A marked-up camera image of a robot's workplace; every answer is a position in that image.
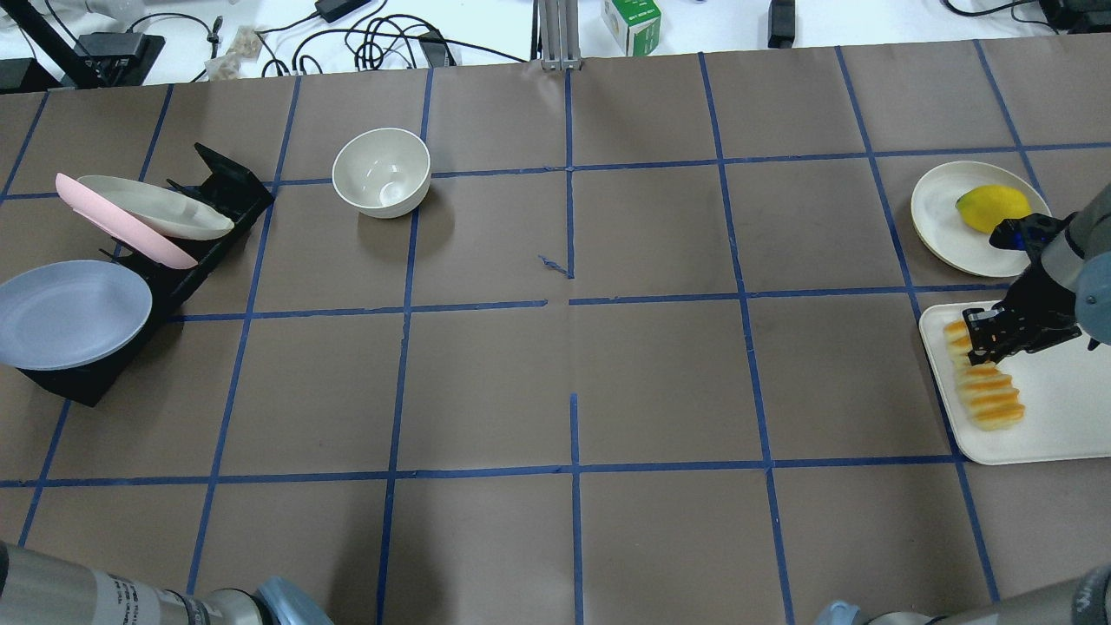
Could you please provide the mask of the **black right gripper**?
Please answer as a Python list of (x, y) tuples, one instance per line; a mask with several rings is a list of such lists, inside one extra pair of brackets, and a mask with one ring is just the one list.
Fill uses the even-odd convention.
[(972, 365), (999, 364), (1017, 352), (1039, 352), (1080, 337), (1075, 321), (1075, 293), (1050, 276), (1042, 261), (1031, 262), (1005, 298), (993, 308), (962, 312)]

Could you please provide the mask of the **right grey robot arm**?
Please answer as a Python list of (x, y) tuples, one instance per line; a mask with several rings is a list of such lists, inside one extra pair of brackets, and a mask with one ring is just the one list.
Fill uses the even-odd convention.
[[(1008, 357), (1088, 337), (1088, 349), (1108, 345), (1108, 189), (1067, 219), (1008, 219), (992, 246), (1023, 248), (1031, 265), (989, 310), (969, 309), (973, 359)], [(1108, 565), (1075, 579), (1017, 595), (988, 608), (929, 616), (891, 612), (865, 616), (848, 602), (831, 602), (818, 624), (1107, 624)]]

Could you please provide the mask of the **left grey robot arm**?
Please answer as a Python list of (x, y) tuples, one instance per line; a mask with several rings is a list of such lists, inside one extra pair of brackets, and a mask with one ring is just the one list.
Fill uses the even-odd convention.
[(314, 599), (282, 577), (254, 592), (207, 596), (159, 589), (134, 579), (1, 545), (3, 624), (330, 624)]

